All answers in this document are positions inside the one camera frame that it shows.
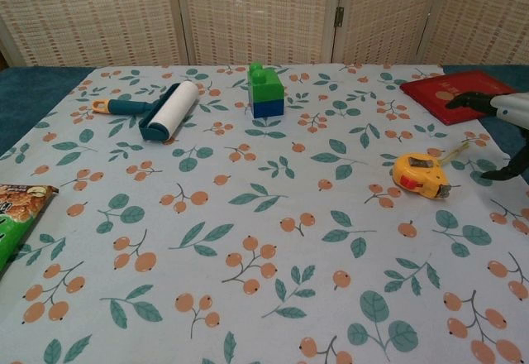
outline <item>lint roller handle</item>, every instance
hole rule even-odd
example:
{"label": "lint roller handle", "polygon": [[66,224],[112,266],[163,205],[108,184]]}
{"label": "lint roller handle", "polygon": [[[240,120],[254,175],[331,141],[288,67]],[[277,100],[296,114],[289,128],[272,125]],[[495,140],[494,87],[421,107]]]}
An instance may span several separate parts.
{"label": "lint roller handle", "polygon": [[98,99],[92,102],[92,110],[98,113],[142,114],[152,109],[152,103],[123,101],[120,99]]}

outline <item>green building block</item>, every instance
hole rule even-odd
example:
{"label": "green building block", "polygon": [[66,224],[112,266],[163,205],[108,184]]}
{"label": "green building block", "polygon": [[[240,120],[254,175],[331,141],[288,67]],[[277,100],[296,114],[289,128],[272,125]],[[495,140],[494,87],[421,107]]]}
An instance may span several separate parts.
{"label": "green building block", "polygon": [[272,68],[254,62],[248,70],[248,94],[250,103],[262,103],[284,99],[284,87]]}

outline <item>blue fabric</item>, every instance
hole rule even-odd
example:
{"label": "blue fabric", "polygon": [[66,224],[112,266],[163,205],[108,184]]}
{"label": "blue fabric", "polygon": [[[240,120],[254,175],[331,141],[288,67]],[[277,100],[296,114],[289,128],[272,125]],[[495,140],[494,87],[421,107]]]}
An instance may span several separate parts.
{"label": "blue fabric", "polygon": [[8,68],[0,73],[0,153],[15,145],[93,68]]}
{"label": "blue fabric", "polygon": [[[443,70],[446,74],[482,70],[516,91],[529,91],[529,65],[454,65],[443,66]],[[511,157],[526,145],[518,127],[495,117],[484,117],[479,121],[502,151]],[[522,177],[529,184],[529,170],[526,170]]]}

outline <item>woven panel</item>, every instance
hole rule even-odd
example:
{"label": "woven panel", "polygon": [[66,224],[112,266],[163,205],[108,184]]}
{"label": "woven panel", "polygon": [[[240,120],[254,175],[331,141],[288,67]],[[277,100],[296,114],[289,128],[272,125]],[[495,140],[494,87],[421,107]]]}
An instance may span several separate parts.
{"label": "woven panel", "polygon": [[426,24],[431,0],[341,0],[343,51],[333,62],[409,64]]}
{"label": "woven panel", "polygon": [[425,63],[528,64],[529,0],[436,0]]}
{"label": "woven panel", "polygon": [[185,2],[199,65],[325,61],[326,0]]}
{"label": "woven panel", "polygon": [[0,0],[28,65],[187,64],[169,0]]}

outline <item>tape measure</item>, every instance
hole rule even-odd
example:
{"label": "tape measure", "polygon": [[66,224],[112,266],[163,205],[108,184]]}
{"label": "tape measure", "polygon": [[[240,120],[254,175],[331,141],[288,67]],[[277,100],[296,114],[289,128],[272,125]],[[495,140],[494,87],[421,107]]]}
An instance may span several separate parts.
{"label": "tape measure", "polygon": [[465,142],[442,160],[423,153],[407,153],[396,159],[393,165],[393,181],[410,192],[429,199],[448,197],[455,187],[448,182],[442,166],[469,147]]}

